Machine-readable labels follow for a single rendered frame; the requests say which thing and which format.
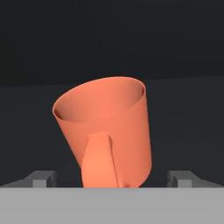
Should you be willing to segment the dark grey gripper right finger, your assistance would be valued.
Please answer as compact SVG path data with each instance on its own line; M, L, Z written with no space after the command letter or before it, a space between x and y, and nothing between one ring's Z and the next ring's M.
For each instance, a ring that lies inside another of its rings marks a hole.
M223 188L223 185L204 180L193 174L191 171L168 171L168 187L186 188Z

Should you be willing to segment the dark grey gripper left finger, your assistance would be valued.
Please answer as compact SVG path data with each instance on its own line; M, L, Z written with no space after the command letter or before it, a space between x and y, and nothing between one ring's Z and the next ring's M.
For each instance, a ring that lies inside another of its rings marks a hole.
M3 187L18 187L18 188L47 188L57 186L56 171L34 171L27 177L3 185Z

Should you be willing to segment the orange mug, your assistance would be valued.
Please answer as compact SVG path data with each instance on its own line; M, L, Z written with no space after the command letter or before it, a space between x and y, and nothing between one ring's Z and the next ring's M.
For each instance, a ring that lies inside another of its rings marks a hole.
M152 167L146 87L108 77L64 93L52 113L85 187L139 187Z

